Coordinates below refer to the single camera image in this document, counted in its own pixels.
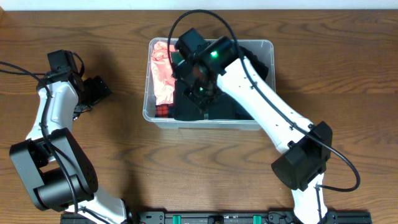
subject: gray storage container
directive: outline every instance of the gray storage container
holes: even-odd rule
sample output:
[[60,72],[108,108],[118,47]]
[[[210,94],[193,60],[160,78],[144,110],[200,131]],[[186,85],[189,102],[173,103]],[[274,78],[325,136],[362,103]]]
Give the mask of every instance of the gray storage container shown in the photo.
[[[171,44],[175,44],[177,38],[171,39]],[[149,42],[147,78],[145,84],[144,118],[153,122],[160,128],[234,128],[244,130],[259,130],[261,127],[255,120],[203,120],[203,121],[177,121],[172,118],[155,118],[156,97],[154,95],[154,81],[150,70],[150,56],[154,45],[158,41],[167,42],[167,38],[157,37]],[[239,45],[252,51],[257,55],[259,61],[263,62],[268,68],[266,83],[275,91],[275,66],[274,66],[274,46],[268,40],[238,40]]]

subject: white plastic bin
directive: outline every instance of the white plastic bin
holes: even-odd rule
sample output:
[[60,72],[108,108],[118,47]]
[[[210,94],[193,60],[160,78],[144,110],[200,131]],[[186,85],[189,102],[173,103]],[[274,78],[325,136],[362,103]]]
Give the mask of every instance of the white plastic bin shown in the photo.
[[[171,39],[171,44],[175,44],[177,38]],[[142,114],[144,118],[153,122],[160,128],[233,128],[244,130],[259,130],[261,127],[255,120],[203,120],[203,121],[177,121],[173,118],[155,118],[156,97],[154,95],[154,81],[152,71],[150,70],[150,56],[154,45],[158,41],[167,42],[167,38],[157,37],[149,42],[147,79],[145,84],[144,109]],[[268,40],[238,40],[239,45],[247,48],[254,55],[257,55],[259,61],[263,62],[268,68],[266,83],[275,89],[275,66],[274,66],[274,46]]]

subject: white robotic arm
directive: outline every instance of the white robotic arm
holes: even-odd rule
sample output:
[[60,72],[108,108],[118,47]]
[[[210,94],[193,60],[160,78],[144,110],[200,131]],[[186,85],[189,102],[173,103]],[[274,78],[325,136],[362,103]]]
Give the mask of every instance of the white robotic arm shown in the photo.
[[[268,99],[283,112],[290,120],[296,122],[298,126],[306,131],[310,131],[310,120],[304,118],[289,105],[287,105],[269,86],[261,79],[250,61],[245,58],[244,63],[253,81],[257,83],[259,89]],[[246,73],[243,70],[240,59],[225,68],[224,75],[218,75],[218,87],[229,96],[234,98],[243,108],[260,124],[263,130],[271,138],[276,149],[280,153],[289,150],[289,143],[297,143],[304,135],[290,127],[286,122],[252,87]],[[300,189],[292,190],[294,198],[294,213],[304,224],[316,224],[319,222],[317,191],[315,186],[321,185],[323,174],[317,175],[304,191]],[[322,217],[325,216],[327,208],[323,203],[322,189],[320,189],[320,203]]]

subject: wooden tabletop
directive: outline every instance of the wooden tabletop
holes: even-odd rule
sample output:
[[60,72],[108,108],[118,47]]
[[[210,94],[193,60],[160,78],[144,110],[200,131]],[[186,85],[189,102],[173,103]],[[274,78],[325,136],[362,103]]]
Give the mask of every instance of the wooden tabletop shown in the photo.
[[[113,95],[73,123],[100,186],[135,209],[168,211],[292,208],[271,170],[280,155],[264,131],[159,129],[142,117],[148,45],[167,37],[182,11],[6,12],[0,60],[47,72],[47,53],[77,52],[85,77],[100,75]],[[275,47],[277,93],[314,123],[333,129],[333,146],[358,168],[351,193],[325,190],[335,210],[367,210],[375,223],[398,222],[398,11],[220,11],[239,39]],[[184,19],[227,34],[204,14]],[[37,210],[9,158],[32,128],[39,97],[30,77],[0,74],[0,222],[58,223]],[[351,187],[352,171],[332,156],[324,181]]]

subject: pink cloth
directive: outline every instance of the pink cloth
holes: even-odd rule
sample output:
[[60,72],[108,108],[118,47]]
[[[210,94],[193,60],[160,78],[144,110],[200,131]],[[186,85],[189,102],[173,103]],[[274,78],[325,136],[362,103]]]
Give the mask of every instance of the pink cloth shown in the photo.
[[[174,51],[174,45],[170,45],[170,52]],[[173,103],[175,79],[167,56],[167,43],[159,41],[155,44],[150,57],[150,69],[154,79],[156,105]]]

